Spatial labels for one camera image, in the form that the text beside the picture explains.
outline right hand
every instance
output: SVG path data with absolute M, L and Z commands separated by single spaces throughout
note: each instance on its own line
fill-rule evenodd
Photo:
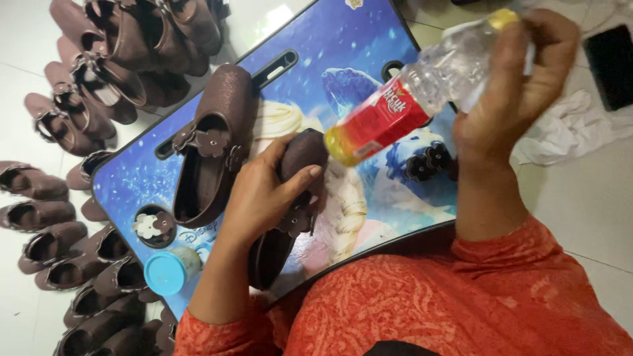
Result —
M 277 165 L 296 136 L 288 134 L 274 140 L 264 152 L 242 166 L 224 210 L 218 241 L 250 248 L 261 234 L 279 223 L 294 199 L 321 174 L 320 166 L 310 165 L 286 183 L 279 181 Z
M 537 53 L 532 75 L 524 77 L 529 37 Z M 491 58 L 486 93 L 468 115 L 458 114 L 453 125 L 460 165 L 508 164 L 516 142 L 562 93 L 579 39 L 578 26 L 550 10 L 531 11 L 522 23 L 503 31 Z

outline blue container lid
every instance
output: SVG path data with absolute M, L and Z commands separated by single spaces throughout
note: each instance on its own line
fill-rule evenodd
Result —
M 185 264 L 171 252 L 157 252 L 145 263 L 145 282 L 162 296 L 178 293 L 187 282 Z

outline plastic water bottle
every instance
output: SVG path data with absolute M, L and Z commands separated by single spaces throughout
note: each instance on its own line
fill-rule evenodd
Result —
M 486 88 L 494 43 L 518 20 L 502 9 L 445 33 L 442 42 L 420 51 L 415 63 L 325 133 L 330 154 L 352 167 L 426 124 L 448 101 L 470 111 Z

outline brown shoe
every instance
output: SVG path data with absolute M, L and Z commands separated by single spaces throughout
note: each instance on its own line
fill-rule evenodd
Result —
M 94 289 L 106 296 L 140 292 L 146 288 L 143 266 L 132 256 L 113 263 L 94 280 Z
M 72 0 L 53 0 L 49 12 L 64 36 L 82 51 L 108 54 L 103 32 L 90 22 L 81 6 Z
M 162 108 L 183 100 L 191 89 L 184 75 L 170 72 L 143 72 L 139 78 L 147 92 L 147 103 Z
M 0 227 L 22 232 L 40 231 L 75 218 L 75 208 L 67 201 L 23 201 L 0 208 Z
M 184 155 L 172 209 L 179 225 L 205 226 L 222 213 L 250 149 L 256 110 L 251 75 L 236 65 L 220 66 L 193 122 L 173 139 L 175 152 Z
M 81 288 L 72 302 L 70 302 L 70 306 L 66 314 L 64 314 L 64 325 L 66 327 L 77 326 L 105 310 L 108 305 L 122 296 L 123 295 L 100 295 L 94 291 L 94 287 L 91 284 L 88 284 Z
M 127 125 L 136 121 L 134 104 L 121 94 L 114 83 L 127 85 L 125 79 L 132 81 L 136 77 L 136 90 L 140 90 L 137 75 L 129 74 L 128 70 L 122 69 L 110 60 L 90 52 L 81 52 L 64 36 L 58 39 L 57 48 L 64 63 L 60 65 L 58 71 L 64 71 L 66 77 L 72 78 L 84 101 L 88 101 L 97 108 L 105 118 L 110 118 L 120 124 Z M 118 77 L 118 74 L 124 75 L 125 78 Z
M 86 226 L 77 221 L 47 227 L 24 245 L 18 268 L 24 274 L 33 274 L 52 266 L 67 257 L 70 247 L 87 233 Z
M 133 325 L 141 325 L 143 323 L 146 310 L 147 306 L 141 303 L 137 293 L 123 296 L 106 308 L 108 312 L 117 312 L 124 315 L 127 322 Z
M 184 42 L 190 59 L 189 69 L 185 74 L 192 77 L 204 77 L 210 68 L 209 56 L 200 52 L 190 39 L 185 39 Z
M 114 334 L 133 325 L 126 315 L 104 311 L 86 320 L 62 335 L 57 349 L 58 356 L 83 356 L 98 349 Z
M 104 116 L 106 111 L 102 103 L 93 100 L 92 96 L 85 96 L 83 91 L 80 94 L 75 90 L 76 87 L 72 84 L 70 73 L 64 64 L 50 62 L 44 68 L 44 73 L 53 87 L 55 105 L 68 113 L 70 121 L 82 133 L 92 139 L 111 139 L 116 136 L 114 125 Z
M 287 182 L 302 168 L 309 165 L 323 167 L 321 178 L 317 178 L 300 194 L 286 212 L 275 229 L 260 236 L 249 251 L 249 284 L 266 290 L 272 286 L 281 273 L 296 238 L 312 227 L 313 212 L 310 202 L 318 196 L 322 188 L 322 177 L 327 164 L 328 152 L 323 144 L 323 134 L 306 129 L 295 137 L 286 148 L 279 167 L 279 179 Z
M 164 4 L 176 26 L 202 53 L 214 56 L 220 52 L 222 37 L 217 17 L 205 0 L 166 0 Z
M 93 72 L 96 72 L 100 79 L 113 85 L 114 88 L 133 105 L 139 108 L 147 105 L 147 93 L 136 72 L 116 65 L 107 58 L 102 59 L 98 56 L 93 56 L 91 53 L 79 51 L 77 46 L 66 36 L 61 36 L 57 40 L 57 50 L 60 53 L 62 63 L 64 63 L 64 66 L 67 68 L 80 68 L 82 61 L 88 61 L 91 68 L 97 69 Z M 131 122 L 131 120 L 135 120 L 135 118 L 119 120 Z
M 147 14 L 149 40 L 158 55 L 160 68 L 175 74 L 185 74 L 191 59 L 181 35 L 173 26 L 169 16 L 153 8 Z
M 171 355 L 176 345 L 178 321 L 167 308 L 160 312 L 160 319 L 163 325 L 156 332 L 156 346 L 163 351 L 161 355 Z
M 108 214 L 101 208 L 94 197 L 88 198 L 81 206 L 81 214 L 88 220 L 94 222 L 108 221 Z
M 157 295 L 149 288 L 146 288 L 139 292 L 139 300 L 145 304 L 154 303 L 160 300 L 160 295 Z
M 112 155 L 109 151 L 97 151 L 84 158 L 78 165 L 74 166 L 66 174 L 68 187 L 76 191 L 86 191 L 92 188 L 92 173 L 108 157 Z
M 32 92 L 24 99 L 24 105 L 35 120 L 35 131 L 64 151 L 85 157 L 104 148 L 103 140 L 86 136 L 70 120 L 68 113 L 57 108 L 49 98 Z
M 157 348 L 156 331 L 163 325 L 158 320 L 152 320 L 140 326 L 129 326 L 114 334 L 103 346 L 98 348 L 92 356 L 136 356 L 155 355 Z
M 68 196 L 68 186 L 63 179 L 15 161 L 0 161 L 0 190 L 35 200 Z
M 156 70 L 158 64 L 152 46 L 148 46 L 143 26 L 145 7 L 153 6 L 140 0 L 87 0 L 85 14 L 106 37 L 108 59 L 132 71 Z
M 92 235 L 84 245 L 84 253 L 102 262 L 117 262 L 132 254 L 112 223 Z
M 66 258 L 35 275 L 35 284 L 43 291 L 61 291 L 81 287 L 108 266 L 91 256 Z

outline small container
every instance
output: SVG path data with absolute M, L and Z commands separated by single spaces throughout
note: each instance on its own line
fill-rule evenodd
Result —
M 202 261 L 194 249 L 178 246 L 152 255 L 143 274 L 150 289 L 168 296 L 178 293 L 201 268 Z

